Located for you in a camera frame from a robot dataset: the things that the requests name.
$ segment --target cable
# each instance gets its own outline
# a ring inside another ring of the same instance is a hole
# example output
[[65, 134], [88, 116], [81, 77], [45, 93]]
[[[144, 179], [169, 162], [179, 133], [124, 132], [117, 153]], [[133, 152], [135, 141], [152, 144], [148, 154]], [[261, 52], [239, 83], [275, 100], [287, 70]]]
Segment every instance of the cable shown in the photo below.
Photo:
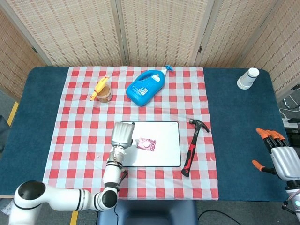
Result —
[[114, 207], [113, 212], [117, 216], [117, 225], [118, 225], [118, 223], [119, 223], [119, 215], [116, 213], [116, 207], [117, 207], [117, 205]]
[[199, 221], [200, 217], [201, 217], [204, 213], [206, 213], [206, 212], [219, 212], [219, 213], [222, 213], [223, 215], [225, 215], [225, 216], [229, 217], [230, 219], [232, 219], [232, 220], [233, 220], [234, 222], [236, 222], [237, 224], [241, 225], [238, 221], [236, 221], [236, 220], [235, 220], [234, 218], [232, 218], [231, 216], [227, 215], [227, 214], [224, 213], [224, 212], [218, 211], [218, 210], [206, 210], [206, 211], [204, 211], [204, 212], [201, 213], [200, 216], [198, 217], [198, 221]]
[[290, 106], [287, 105], [285, 98], [283, 99], [283, 102], [284, 102], [285, 106], [286, 106], [287, 108], [289, 108], [289, 109], [283, 109], [283, 108], [280, 108], [279, 111], [280, 111], [281, 114], [283, 114], [283, 116], [284, 116], [285, 119], [287, 119], [287, 116], [286, 116], [281, 110], [286, 110], [286, 111], [294, 112], [294, 113], [297, 113], [297, 112], [300, 111], [300, 105], [295, 101], [295, 99], [293, 99], [293, 97], [292, 97], [291, 95], [289, 95], [289, 97], [291, 98], [291, 100], [292, 100], [297, 106], [291, 108]]
[[293, 195], [289, 196], [286, 201], [291, 200], [292, 198], [294, 198], [298, 194], [300, 194], [300, 189], [297, 192], [295, 192]]
[[284, 102], [285, 106], [286, 106], [288, 109], [297, 109], [297, 108], [299, 108], [299, 107], [300, 107], [300, 104], [298, 104], [298, 103], [293, 99], [293, 97], [292, 97], [291, 95], [289, 95], [289, 97], [290, 97], [291, 100], [296, 104], [296, 106], [295, 106], [295, 107], [290, 107], [290, 106], [286, 103], [286, 100], [285, 100], [285, 98], [284, 98], [284, 99], [283, 99], [283, 102]]
[[280, 108], [280, 109], [279, 109], [280, 113], [285, 117], [285, 119], [287, 119], [286, 115], [285, 115], [283, 112], [281, 112], [281, 110], [287, 110], [287, 111], [289, 111], [289, 112], [297, 113], [297, 112], [300, 111], [300, 107], [299, 107], [299, 109], [298, 109], [297, 111], [293, 111], [293, 110], [289, 110], [289, 109], [283, 109], [283, 108]]

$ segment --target red hammer handle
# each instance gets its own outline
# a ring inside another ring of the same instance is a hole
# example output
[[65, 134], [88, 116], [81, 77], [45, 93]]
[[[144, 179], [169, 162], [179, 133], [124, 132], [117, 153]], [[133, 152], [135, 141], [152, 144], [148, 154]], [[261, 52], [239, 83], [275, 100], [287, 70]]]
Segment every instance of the red hammer handle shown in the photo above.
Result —
[[189, 171], [191, 169], [192, 161], [195, 155], [195, 150], [196, 150], [196, 145], [194, 144], [191, 144], [188, 148], [186, 163], [184, 164], [184, 167], [181, 170], [181, 173], [186, 177], [189, 177]]

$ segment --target blue bottle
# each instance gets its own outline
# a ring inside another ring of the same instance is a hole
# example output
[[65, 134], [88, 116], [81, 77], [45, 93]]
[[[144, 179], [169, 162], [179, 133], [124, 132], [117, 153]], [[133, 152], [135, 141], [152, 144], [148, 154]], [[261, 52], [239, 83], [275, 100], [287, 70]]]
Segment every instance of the blue bottle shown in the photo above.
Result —
[[136, 78], [127, 88], [127, 96], [138, 106], [146, 105], [165, 85], [167, 70], [174, 71], [169, 65], [162, 70], [148, 70]]

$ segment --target black cable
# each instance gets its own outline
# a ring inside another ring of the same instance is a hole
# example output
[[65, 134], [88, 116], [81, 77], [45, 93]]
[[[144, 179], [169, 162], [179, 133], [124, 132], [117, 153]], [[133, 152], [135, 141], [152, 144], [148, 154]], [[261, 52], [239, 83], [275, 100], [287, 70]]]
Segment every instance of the black cable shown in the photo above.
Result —
[[237, 224], [242, 225], [242, 224], [240, 224], [238, 221], [236, 221], [234, 218], [232, 218], [231, 216], [227, 215], [227, 214], [224, 213], [224, 212], [218, 211], [218, 210], [206, 210], [206, 211], [204, 211], [204, 212], [201, 213], [200, 216], [198, 217], [198, 221], [199, 221], [200, 217], [201, 217], [204, 213], [206, 213], [206, 212], [219, 212], [219, 213], [222, 213], [223, 215], [225, 215], [225, 216], [229, 217], [230, 219], [232, 219], [232, 220], [233, 220], [234, 222], [236, 222]]
[[119, 223], [119, 215], [116, 213], [116, 207], [117, 207], [117, 205], [114, 207], [113, 212], [117, 216], [117, 225], [118, 225], [118, 223]]

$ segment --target whiteboard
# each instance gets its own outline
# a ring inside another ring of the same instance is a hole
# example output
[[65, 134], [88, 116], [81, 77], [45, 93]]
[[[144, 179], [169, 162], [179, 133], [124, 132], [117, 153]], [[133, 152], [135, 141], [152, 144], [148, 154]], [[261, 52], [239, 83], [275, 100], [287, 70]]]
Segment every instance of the whiteboard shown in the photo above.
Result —
[[[123, 166], [181, 166], [178, 122], [135, 122], [132, 139]], [[154, 150], [138, 148], [141, 139], [155, 140]]]

